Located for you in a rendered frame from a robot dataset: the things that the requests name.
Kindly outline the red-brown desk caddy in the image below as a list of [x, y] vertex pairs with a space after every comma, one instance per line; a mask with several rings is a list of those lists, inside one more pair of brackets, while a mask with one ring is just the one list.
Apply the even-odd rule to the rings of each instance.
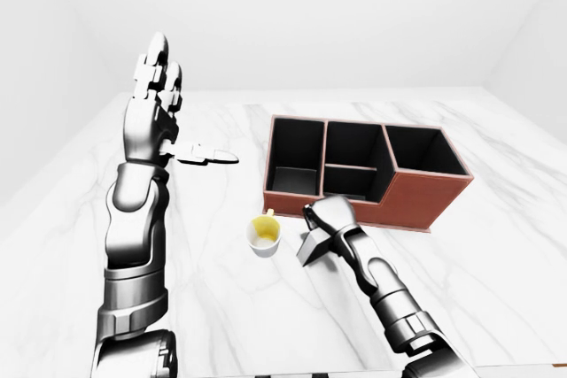
[[273, 116], [265, 209], [347, 197], [364, 225], [428, 231], [473, 175], [440, 127]]

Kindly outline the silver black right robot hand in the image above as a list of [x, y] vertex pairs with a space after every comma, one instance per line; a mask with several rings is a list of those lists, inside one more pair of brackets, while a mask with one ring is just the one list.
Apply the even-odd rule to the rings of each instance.
[[342, 196], [325, 197], [307, 204], [303, 215], [310, 230], [320, 228], [330, 236], [359, 227], [353, 206]]

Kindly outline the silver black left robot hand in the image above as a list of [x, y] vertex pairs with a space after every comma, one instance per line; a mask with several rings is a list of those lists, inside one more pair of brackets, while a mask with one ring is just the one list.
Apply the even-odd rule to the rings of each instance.
[[175, 114], [182, 107], [183, 72], [168, 60], [168, 41], [156, 33], [136, 64], [136, 86], [125, 112], [123, 138], [128, 161], [165, 166], [169, 159], [205, 166], [236, 164], [236, 155], [199, 143], [179, 142]]

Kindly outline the white mug with yellow inside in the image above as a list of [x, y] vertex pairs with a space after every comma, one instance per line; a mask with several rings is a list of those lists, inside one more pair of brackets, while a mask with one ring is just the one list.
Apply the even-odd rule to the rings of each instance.
[[281, 239], [281, 226], [273, 209], [252, 219], [246, 228], [246, 239], [252, 251], [261, 258], [273, 256]]

